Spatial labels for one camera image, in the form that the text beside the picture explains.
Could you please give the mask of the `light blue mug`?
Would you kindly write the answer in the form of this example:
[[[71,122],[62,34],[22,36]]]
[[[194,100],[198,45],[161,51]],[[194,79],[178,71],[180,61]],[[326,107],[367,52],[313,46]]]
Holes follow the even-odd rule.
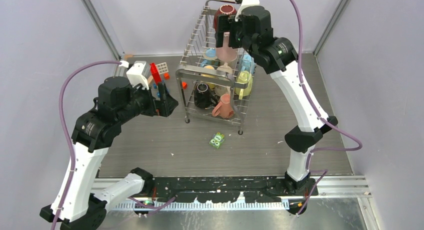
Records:
[[[252,75],[255,74],[256,64],[254,59],[247,53],[245,53],[241,59],[241,66],[245,67],[245,71],[249,71]]]

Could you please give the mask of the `red block tower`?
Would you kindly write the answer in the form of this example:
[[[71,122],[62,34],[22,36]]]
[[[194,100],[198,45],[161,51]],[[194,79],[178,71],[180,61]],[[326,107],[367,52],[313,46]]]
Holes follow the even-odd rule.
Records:
[[[156,85],[162,82],[158,67],[154,62],[150,64],[150,72]]]

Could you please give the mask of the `white grid block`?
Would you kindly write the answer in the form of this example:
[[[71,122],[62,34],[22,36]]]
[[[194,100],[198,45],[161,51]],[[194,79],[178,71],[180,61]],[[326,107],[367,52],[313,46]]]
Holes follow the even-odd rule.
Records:
[[[164,75],[169,72],[168,64],[166,62],[156,64],[156,68],[160,75]]]

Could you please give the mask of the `yellow mug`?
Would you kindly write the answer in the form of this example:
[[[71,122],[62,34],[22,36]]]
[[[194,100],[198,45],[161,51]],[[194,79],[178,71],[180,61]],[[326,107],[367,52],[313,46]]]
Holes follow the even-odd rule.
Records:
[[[246,88],[235,88],[235,93],[238,95],[238,99],[242,100],[243,97],[249,96],[252,92],[252,85],[253,85],[253,75],[247,71],[241,71],[236,79],[237,83],[240,84],[247,84]]]

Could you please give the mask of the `blue upside-down cup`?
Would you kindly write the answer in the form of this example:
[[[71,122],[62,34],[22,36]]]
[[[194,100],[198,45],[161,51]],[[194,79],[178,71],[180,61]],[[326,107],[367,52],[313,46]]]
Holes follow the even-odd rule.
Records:
[[[218,67],[219,64],[220,61],[217,58],[216,49],[213,47],[208,47],[205,49],[200,58],[200,67],[203,68],[206,65]]]

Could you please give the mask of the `light pink mug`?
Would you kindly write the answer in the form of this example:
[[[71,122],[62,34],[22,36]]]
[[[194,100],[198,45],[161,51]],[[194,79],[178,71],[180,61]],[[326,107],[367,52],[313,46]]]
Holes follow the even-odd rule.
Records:
[[[229,40],[230,40],[230,33],[225,32],[223,34],[222,47],[216,48],[216,57],[220,61],[224,63],[228,63],[228,64],[235,61],[238,57],[238,49],[230,47]]]

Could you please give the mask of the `wooden stick block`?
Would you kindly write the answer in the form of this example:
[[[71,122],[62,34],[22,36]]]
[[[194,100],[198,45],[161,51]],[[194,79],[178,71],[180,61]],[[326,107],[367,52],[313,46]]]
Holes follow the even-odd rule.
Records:
[[[150,75],[150,76],[148,77],[148,79],[147,79],[147,83],[148,83],[148,86],[149,86],[149,87],[151,87],[151,86],[152,86],[152,84],[154,84],[154,83],[155,83],[155,81],[154,81],[154,77],[153,77],[152,75]]]

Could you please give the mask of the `dark red mug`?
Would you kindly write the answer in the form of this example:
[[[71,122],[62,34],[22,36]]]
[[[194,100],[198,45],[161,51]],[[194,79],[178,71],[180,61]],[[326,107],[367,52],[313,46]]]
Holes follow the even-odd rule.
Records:
[[[213,18],[213,28],[214,28],[214,30],[217,31],[217,29],[218,29],[219,16],[233,15],[233,14],[236,14],[236,13],[237,13],[237,10],[232,5],[224,4],[224,5],[220,6],[219,9],[214,14],[214,18]]]

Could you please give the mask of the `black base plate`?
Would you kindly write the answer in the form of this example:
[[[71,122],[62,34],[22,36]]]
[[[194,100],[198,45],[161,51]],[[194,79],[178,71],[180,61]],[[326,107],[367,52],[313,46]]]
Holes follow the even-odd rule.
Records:
[[[234,203],[244,197],[246,203],[276,203],[282,197],[304,200],[312,193],[314,178],[308,178],[300,185],[289,183],[284,177],[277,176],[215,176],[215,177],[156,177],[147,184],[147,190],[134,197],[154,197],[166,202],[175,197],[175,203]]]

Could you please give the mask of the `metal dish rack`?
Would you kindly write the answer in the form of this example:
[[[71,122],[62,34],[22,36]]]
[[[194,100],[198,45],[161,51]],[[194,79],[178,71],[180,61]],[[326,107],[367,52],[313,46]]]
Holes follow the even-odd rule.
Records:
[[[235,88],[245,89],[248,85],[247,83],[242,84],[236,82],[238,74],[242,71],[241,60],[243,55],[246,53],[244,49],[240,48],[238,50],[237,60],[235,61],[236,66],[233,70],[234,80],[229,80],[230,94],[232,97],[230,104],[234,110],[234,116],[229,119],[224,119],[220,116],[214,117],[212,116],[212,107],[201,109],[196,107],[194,103],[196,84],[201,83],[201,81],[221,85],[226,83],[226,81],[218,79],[218,77],[224,77],[225,73],[220,73],[217,69],[206,69],[200,67],[200,60],[205,49],[215,47],[215,29],[213,28],[213,19],[218,8],[216,6],[210,6],[210,2],[232,5],[236,4],[235,0],[206,0],[194,29],[190,34],[190,38],[181,57],[179,66],[175,72],[175,78],[180,87],[179,95],[181,97],[181,103],[184,110],[184,121],[188,124],[190,123],[191,118],[195,117],[224,122],[237,126],[238,134],[242,135],[244,133],[244,125],[251,98],[250,96],[245,96],[240,100],[237,99],[237,96],[235,96]],[[201,76],[201,74],[210,74],[212,76],[216,76],[217,79],[204,77]],[[187,83],[186,89],[183,89],[182,82]]]

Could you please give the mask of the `green owl toy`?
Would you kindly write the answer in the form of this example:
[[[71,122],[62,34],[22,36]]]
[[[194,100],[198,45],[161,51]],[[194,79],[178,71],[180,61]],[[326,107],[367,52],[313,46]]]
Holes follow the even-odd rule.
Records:
[[[209,144],[216,148],[219,149],[221,144],[225,141],[225,135],[217,132],[212,136],[212,139],[209,141]]]

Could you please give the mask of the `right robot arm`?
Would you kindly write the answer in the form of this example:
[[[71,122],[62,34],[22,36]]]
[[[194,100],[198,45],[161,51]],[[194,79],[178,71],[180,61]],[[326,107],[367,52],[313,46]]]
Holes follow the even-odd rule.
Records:
[[[311,104],[318,106],[317,100],[303,91],[309,89],[309,85],[298,72],[299,55],[289,39],[274,36],[271,14],[263,6],[217,14],[214,29],[217,47],[243,48],[277,83],[292,108],[297,126],[284,136],[291,152],[283,184],[288,193],[299,195],[310,178],[308,157],[323,135],[331,130],[321,118],[334,125],[338,124],[337,118],[326,112],[315,112]]]

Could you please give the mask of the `yellow cup lower tier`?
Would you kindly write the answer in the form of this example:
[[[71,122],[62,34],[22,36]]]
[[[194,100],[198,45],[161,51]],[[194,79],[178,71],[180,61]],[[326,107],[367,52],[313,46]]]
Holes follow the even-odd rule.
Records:
[[[203,68],[210,69],[210,70],[215,70],[215,68],[212,65],[204,65]],[[216,76],[210,75],[210,74],[201,74],[201,76],[202,77],[209,78],[209,79],[217,79]],[[214,90],[215,89],[215,86],[216,86],[213,82],[209,82],[209,81],[202,80],[201,83],[207,84],[210,90]]]

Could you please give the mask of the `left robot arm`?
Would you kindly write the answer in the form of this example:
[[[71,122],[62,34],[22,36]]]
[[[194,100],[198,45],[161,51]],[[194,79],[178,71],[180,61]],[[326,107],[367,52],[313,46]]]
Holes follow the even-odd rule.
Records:
[[[136,167],[103,190],[92,190],[101,163],[122,126],[133,118],[168,117],[178,106],[165,83],[157,85],[159,98],[141,83],[122,76],[109,77],[98,87],[94,106],[75,122],[70,136],[71,157],[55,201],[40,216],[62,230],[95,230],[107,213],[125,199],[148,197],[155,188],[153,175]]]

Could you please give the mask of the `beige cup lower tier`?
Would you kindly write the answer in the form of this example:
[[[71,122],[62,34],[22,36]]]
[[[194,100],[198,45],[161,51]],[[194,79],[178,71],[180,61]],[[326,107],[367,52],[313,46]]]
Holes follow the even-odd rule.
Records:
[[[227,62],[217,68],[217,71],[220,71],[221,74],[225,74],[223,77],[218,77],[219,80],[226,81],[224,85],[216,84],[214,87],[214,92],[217,96],[221,97],[224,94],[230,94],[231,88],[229,87],[229,80],[234,81],[234,70],[229,66]]]

